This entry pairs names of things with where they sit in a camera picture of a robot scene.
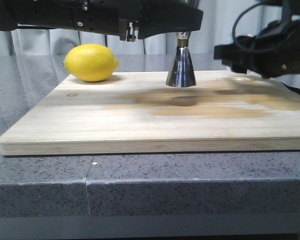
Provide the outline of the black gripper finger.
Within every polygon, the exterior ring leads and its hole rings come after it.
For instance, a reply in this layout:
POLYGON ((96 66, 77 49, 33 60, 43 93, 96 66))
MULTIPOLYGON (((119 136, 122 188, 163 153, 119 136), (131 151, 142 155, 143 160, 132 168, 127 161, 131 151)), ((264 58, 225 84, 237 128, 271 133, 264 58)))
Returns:
POLYGON ((204 12, 177 0, 144 0, 138 20, 139 40, 155 35, 198 31, 204 12))

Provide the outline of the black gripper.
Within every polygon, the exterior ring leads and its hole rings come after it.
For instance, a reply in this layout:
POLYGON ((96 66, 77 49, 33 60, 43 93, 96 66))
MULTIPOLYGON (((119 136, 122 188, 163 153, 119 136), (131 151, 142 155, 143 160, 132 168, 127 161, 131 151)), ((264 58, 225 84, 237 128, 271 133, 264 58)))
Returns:
POLYGON ((276 50, 258 56, 256 63, 255 54, 241 50, 234 42, 216 45, 213 59, 221 60, 222 65, 235 73, 252 71, 265 78, 300 74, 300 20, 295 21, 279 40, 276 50))
POLYGON ((0 31, 66 29, 125 41, 139 20, 138 0, 0 0, 0 31))

